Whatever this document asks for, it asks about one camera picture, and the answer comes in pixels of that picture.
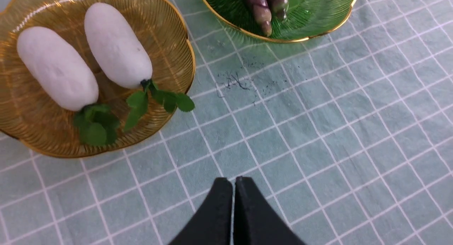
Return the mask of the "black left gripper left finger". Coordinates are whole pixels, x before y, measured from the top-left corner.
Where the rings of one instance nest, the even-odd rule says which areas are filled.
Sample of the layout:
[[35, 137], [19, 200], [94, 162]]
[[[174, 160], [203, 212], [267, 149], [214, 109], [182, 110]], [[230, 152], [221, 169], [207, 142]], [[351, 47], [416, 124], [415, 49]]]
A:
[[201, 206], [170, 245], [228, 245], [231, 240], [233, 186], [217, 177]]

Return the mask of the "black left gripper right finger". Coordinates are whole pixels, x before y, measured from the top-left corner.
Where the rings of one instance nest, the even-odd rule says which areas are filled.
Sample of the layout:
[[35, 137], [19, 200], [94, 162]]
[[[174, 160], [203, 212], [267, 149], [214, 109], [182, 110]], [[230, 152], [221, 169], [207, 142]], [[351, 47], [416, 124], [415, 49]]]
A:
[[269, 205], [251, 177], [237, 177], [235, 245], [304, 245]]

